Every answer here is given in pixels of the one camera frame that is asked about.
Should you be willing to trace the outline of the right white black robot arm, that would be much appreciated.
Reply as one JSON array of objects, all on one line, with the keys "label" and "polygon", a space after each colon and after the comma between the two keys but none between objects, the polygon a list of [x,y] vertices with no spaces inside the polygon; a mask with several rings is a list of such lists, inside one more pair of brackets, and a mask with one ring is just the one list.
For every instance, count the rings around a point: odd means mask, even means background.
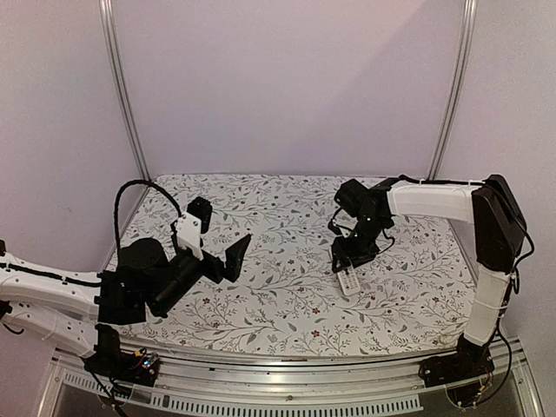
[{"label": "right white black robot arm", "polygon": [[479,278],[471,314],[455,353],[423,361],[421,371],[466,379],[476,370],[490,370],[488,348],[511,293],[519,288],[522,246],[532,240],[504,176],[463,182],[399,175],[370,188],[351,179],[340,186],[334,201],[356,220],[348,235],[328,225],[336,235],[330,253],[337,275],[373,261],[380,253],[377,237],[393,227],[396,216],[428,215],[473,225]]}]

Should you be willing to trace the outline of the beige remote control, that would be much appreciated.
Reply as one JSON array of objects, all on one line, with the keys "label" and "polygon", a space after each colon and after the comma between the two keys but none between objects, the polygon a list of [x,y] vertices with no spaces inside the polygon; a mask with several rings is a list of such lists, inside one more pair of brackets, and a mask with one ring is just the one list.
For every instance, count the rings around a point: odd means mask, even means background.
[{"label": "beige remote control", "polygon": [[345,268],[336,274],[340,283],[341,292],[350,297],[361,291],[361,285],[353,268]]}]

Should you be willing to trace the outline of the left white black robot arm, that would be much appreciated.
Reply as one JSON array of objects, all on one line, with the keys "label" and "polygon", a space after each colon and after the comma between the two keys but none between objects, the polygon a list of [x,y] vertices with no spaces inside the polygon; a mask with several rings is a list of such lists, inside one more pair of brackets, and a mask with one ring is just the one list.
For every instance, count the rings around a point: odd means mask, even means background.
[{"label": "left white black robot arm", "polygon": [[2,245],[1,293],[86,313],[106,324],[141,323],[147,311],[165,319],[203,276],[215,283],[236,281],[250,241],[246,235],[235,242],[223,261],[181,237],[173,238],[175,256],[168,259],[158,240],[142,238],[120,249],[116,270],[75,275],[27,263]]}]

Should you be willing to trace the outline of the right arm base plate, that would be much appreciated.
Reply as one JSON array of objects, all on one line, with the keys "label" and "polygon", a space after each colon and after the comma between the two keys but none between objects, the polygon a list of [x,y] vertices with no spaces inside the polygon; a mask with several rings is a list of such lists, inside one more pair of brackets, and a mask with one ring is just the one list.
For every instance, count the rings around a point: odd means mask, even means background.
[{"label": "right arm base plate", "polygon": [[426,387],[437,387],[487,375],[493,370],[490,356],[475,361],[469,354],[453,353],[430,356],[421,361],[418,376]]}]

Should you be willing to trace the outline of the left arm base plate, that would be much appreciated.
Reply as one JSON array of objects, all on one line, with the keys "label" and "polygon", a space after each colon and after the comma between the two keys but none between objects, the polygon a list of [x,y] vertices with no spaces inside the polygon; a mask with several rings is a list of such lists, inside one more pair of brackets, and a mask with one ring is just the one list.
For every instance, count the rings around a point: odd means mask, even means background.
[{"label": "left arm base plate", "polygon": [[160,356],[157,353],[149,353],[145,348],[133,354],[95,353],[83,359],[83,363],[84,369],[92,374],[145,387],[155,385],[161,365]]}]

